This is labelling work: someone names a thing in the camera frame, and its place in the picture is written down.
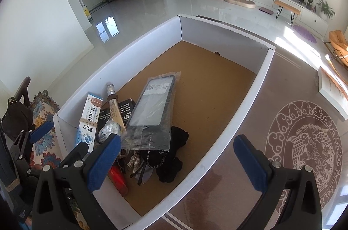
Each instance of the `white tile floor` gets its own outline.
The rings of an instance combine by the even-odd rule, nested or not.
[[[62,106],[78,87],[117,52],[177,14],[203,15],[254,32],[281,46],[318,69],[327,65],[328,53],[321,40],[311,43],[299,38],[284,17],[275,18],[255,9],[243,8],[222,0],[119,0],[92,14],[93,27],[86,34],[94,45],[53,88],[50,96]],[[340,65],[337,70],[348,73]]]

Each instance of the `circular rug design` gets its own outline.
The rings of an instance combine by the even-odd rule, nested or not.
[[[293,28],[300,36],[304,37],[305,39],[307,39],[308,41],[312,43],[317,43],[317,40],[315,39],[315,37],[303,26],[294,25]]]
[[[321,208],[332,197],[342,169],[342,146],[330,116],[309,101],[294,101],[273,120],[265,147],[267,158],[286,168],[310,165],[316,178]],[[281,213],[288,196],[284,190],[276,210]]]

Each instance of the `bag handle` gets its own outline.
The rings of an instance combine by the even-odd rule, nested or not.
[[[17,100],[17,101],[20,101],[20,99],[24,98],[24,105],[29,107],[31,102],[29,100],[29,95],[28,95],[28,86],[29,86],[29,83],[30,83],[30,77],[26,77],[22,83],[20,84],[20,87],[18,88],[14,98]]]

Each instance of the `blue gripper pad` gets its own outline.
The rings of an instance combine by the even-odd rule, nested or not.
[[[244,135],[233,141],[233,150],[255,190],[265,193],[272,175],[267,157],[250,143]]]
[[[99,153],[101,148],[103,148],[103,150],[100,155],[95,158],[95,155]],[[84,174],[86,172],[85,178],[87,188],[90,192],[100,189],[107,176],[107,172],[110,170],[120,151],[121,137],[116,134],[111,134],[106,141],[96,150],[92,151],[85,160],[86,167],[84,168]]]
[[[44,122],[42,125],[37,127],[31,134],[29,142],[31,144],[36,143],[45,134],[47,134],[53,128],[53,123],[50,121]]]

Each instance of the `toothpaste box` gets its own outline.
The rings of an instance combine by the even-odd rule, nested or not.
[[[84,110],[77,131],[75,146],[84,141],[88,143],[88,153],[93,151],[97,123],[103,99],[93,94],[88,94]]]

